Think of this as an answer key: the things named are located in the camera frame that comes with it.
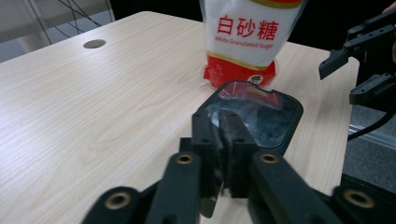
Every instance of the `red label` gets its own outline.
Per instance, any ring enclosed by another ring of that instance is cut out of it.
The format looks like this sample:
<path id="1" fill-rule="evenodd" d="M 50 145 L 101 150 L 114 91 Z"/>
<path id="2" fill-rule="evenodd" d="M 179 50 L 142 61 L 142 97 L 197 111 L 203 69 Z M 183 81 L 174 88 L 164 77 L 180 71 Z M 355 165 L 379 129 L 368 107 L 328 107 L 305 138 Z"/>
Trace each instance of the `red label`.
<path id="1" fill-rule="evenodd" d="M 254 21 L 246 18 L 230 18 L 225 15 L 219 18 L 218 34 L 248 37 L 257 36 L 258 40 L 274 40 L 279 23 L 277 21 Z"/>
<path id="2" fill-rule="evenodd" d="M 251 81 L 258 84 L 260 88 L 263 88 L 274 79 L 275 75 L 276 69 L 274 62 L 271 62 L 265 70 L 260 71 L 208 55 L 204 78 L 208 79 L 214 88 L 218 88 L 231 80 Z"/>

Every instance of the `plastic wrapper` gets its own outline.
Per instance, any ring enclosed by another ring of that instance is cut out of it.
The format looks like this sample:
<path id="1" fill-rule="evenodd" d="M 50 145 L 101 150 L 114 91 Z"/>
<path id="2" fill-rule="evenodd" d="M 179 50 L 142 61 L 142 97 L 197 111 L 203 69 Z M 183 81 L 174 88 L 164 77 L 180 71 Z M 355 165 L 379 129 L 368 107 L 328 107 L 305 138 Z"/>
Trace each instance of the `plastic wrapper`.
<path id="1" fill-rule="evenodd" d="M 230 80 L 268 85 L 275 56 L 290 36 L 303 0 L 201 0 L 207 65 L 214 88 Z"/>
<path id="2" fill-rule="evenodd" d="M 200 107 L 219 127 L 220 110 L 237 114 L 258 147 L 282 155 L 303 114 L 303 106 L 279 91 L 265 91 L 247 81 L 229 81 Z"/>

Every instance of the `light wood tabletop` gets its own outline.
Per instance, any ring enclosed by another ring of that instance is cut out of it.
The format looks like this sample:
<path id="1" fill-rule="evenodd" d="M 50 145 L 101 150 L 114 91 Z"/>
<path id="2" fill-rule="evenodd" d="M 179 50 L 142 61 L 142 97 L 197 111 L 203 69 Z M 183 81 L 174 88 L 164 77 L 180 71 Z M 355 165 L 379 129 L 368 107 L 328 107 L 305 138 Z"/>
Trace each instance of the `light wood tabletop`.
<path id="1" fill-rule="evenodd" d="M 83 45 L 101 39 L 95 49 Z M 324 80 L 329 52 L 286 43 L 267 90 L 299 100 L 303 117 L 285 154 L 306 183 L 339 185 L 359 63 Z M 214 92 L 203 79 L 204 26 L 142 12 L 0 64 L 0 222 L 80 223 L 118 186 L 162 175 L 191 115 Z M 202 223 L 249 223 L 244 202 L 221 197 Z"/>

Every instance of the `floor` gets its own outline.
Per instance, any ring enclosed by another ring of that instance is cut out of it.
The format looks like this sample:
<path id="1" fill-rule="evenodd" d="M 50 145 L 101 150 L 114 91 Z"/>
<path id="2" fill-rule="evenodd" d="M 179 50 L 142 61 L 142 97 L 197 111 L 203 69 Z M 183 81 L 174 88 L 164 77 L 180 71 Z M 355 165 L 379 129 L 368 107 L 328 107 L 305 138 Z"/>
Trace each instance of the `floor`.
<path id="1" fill-rule="evenodd" d="M 92 15 L 93 23 L 87 19 L 80 19 L 78 31 L 74 21 L 49 29 L 52 43 L 65 40 L 78 33 L 86 32 L 114 21 L 111 10 Z M 0 63 L 19 57 L 24 54 L 18 40 L 0 43 Z M 351 124 L 367 127 L 384 115 L 383 112 L 367 107 L 354 105 L 352 109 Z M 346 146 L 344 174 L 351 175 L 381 189 L 396 193 L 396 118 L 373 132 L 374 139 L 378 136 L 387 139 L 386 144 L 375 140 L 373 143 L 368 137 L 351 140 Z"/>

